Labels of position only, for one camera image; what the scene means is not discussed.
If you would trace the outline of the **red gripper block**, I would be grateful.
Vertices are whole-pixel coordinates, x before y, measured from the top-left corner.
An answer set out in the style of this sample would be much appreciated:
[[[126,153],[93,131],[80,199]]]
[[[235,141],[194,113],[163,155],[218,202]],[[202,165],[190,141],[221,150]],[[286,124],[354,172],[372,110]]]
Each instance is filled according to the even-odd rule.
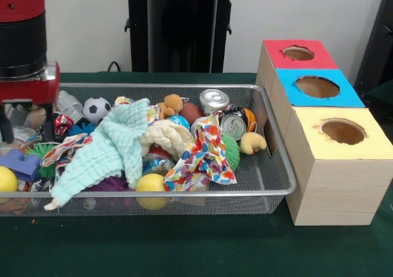
[[[7,103],[33,103],[43,105],[45,120],[43,123],[44,139],[54,139],[52,104],[58,97],[60,67],[56,61],[49,61],[43,70],[25,78],[1,79],[0,126],[2,141],[12,144],[14,134],[12,124],[6,116]]]

